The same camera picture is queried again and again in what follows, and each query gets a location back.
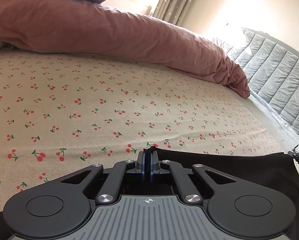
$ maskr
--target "silver bolt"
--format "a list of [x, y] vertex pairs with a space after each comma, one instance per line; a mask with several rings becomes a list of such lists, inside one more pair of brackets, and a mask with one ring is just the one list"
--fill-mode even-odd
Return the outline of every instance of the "silver bolt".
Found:
[[98, 201], [100, 202], [110, 202], [113, 200], [113, 196], [109, 195], [109, 194], [103, 194], [103, 195], [99, 195], [97, 197]]
[[190, 195], [185, 196], [185, 199], [188, 202], [197, 202], [197, 201], [201, 200], [201, 197], [196, 194], [190, 194]]

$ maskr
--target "headboard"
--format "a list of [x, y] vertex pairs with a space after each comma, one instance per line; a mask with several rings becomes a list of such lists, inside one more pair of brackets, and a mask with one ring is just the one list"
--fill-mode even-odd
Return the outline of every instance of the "headboard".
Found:
[[240, 45], [213, 41], [244, 70], [250, 89], [299, 135], [299, 52], [263, 32], [242, 31], [246, 41]]

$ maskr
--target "beige bed sheet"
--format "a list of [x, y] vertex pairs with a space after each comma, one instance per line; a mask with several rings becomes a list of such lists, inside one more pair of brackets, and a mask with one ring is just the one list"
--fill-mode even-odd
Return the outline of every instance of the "beige bed sheet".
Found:
[[0, 51], [0, 211], [14, 194], [143, 148], [256, 156], [282, 149], [221, 85], [93, 55]]

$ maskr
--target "pink duvet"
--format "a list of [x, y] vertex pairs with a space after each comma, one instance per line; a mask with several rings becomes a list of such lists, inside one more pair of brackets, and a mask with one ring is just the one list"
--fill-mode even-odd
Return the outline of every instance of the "pink duvet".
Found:
[[238, 64], [200, 35], [153, 17], [77, 0], [0, 0], [0, 41], [37, 52], [92, 53], [171, 67], [250, 95]]

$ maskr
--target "beige curtain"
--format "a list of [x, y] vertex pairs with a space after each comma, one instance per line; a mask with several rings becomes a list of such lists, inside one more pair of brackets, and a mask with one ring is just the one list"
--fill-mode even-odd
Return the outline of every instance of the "beige curtain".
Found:
[[180, 25], [192, 0], [159, 0], [152, 16]]

